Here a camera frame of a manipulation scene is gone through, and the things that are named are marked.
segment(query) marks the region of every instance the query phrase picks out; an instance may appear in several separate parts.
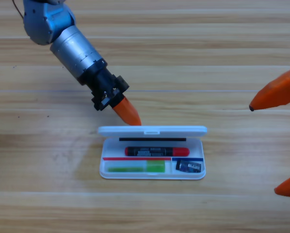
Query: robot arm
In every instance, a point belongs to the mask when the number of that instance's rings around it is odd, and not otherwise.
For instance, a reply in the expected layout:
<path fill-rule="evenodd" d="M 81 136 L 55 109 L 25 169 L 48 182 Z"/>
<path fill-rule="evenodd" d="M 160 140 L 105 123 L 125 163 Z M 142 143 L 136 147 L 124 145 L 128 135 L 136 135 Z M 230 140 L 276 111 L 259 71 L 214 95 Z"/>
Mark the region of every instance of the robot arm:
<path fill-rule="evenodd" d="M 135 108 L 123 93 L 129 85 L 107 70 L 107 62 L 76 26 L 65 0 L 23 0 L 24 28 L 38 45 L 51 44 L 51 52 L 93 94 L 96 110 L 110 105 L 129 125 L 141 125 Z"/>

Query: open case lid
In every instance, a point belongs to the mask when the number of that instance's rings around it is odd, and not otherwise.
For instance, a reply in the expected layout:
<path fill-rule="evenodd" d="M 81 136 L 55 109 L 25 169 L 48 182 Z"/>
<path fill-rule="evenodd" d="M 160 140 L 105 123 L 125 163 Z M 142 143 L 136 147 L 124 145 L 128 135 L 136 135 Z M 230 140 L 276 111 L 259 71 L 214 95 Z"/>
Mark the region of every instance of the open case lid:
<path fill-rule="evenodd" d="M 202 137 L 207 133 L 205 126 L 102 126 L 98 133 L 104 137 L 121 138 L 187 138 Z"/>

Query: white plastic case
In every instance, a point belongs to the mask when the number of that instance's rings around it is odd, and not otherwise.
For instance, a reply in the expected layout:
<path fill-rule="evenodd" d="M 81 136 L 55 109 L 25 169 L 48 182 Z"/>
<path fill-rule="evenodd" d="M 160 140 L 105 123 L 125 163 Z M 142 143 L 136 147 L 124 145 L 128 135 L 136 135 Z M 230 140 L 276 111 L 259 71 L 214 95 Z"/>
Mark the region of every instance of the white plastic case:
<path fill-rule="evenodd" d="M 98 132 L 109 137 L 104 141 L 100 162 L 100 175 L 106 179 L 199 180 L 206 174 L 199 139 L 207 133 L 204 126 L 103 126 Z M 125 155 L 126 147 L 185 147 L 190 153 L 187 157 L 130 157 Z M 164 172 L 146 171 L 147 159 L 163 160 Z M 179 159 L 201 164 L 201 172 L 176 170 Z M 134 168 L 134 171 L 113 172 L 114 167 L 123 170 Z"/>

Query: blue stripe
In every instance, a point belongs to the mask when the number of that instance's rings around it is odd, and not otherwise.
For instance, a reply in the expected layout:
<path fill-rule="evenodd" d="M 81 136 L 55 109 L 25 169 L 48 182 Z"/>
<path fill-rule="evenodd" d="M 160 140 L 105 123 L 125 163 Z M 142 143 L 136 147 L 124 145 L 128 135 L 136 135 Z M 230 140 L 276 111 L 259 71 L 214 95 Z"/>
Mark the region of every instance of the blue stripe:
<path fill-rule="evenodd" d="M 178 161 L 178 160 L 184 160 L 184 161 L 199 161 L 199 162 L 203 162 L 204 161 L 203 158 L 181 158 L 181 157 L 172 158 L 172 161 Z"/>

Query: cable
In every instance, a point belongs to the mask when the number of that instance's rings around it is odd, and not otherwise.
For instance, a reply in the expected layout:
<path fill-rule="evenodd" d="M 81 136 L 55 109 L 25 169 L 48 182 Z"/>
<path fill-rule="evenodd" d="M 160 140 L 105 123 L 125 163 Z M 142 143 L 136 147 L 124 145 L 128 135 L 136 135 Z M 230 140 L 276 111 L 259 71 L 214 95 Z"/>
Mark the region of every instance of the cable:
<path fill-rule="evenodd" d="M 22 19 L 23 19 L 23 15 L 21 14 L 21 12 L 19 11 L 19 9 L 18 9 L 18 7 L 17 7 L 17 5 L 16 5 L 16 3 L 15 3 L 15 0 L 12 0 L 13 1 L 13 4 L 14 4 L 14 6 L 15 6 L 15 8 L 17 9 L 17 11 L 19 12 L 19 15 L 22 17 Z"/>

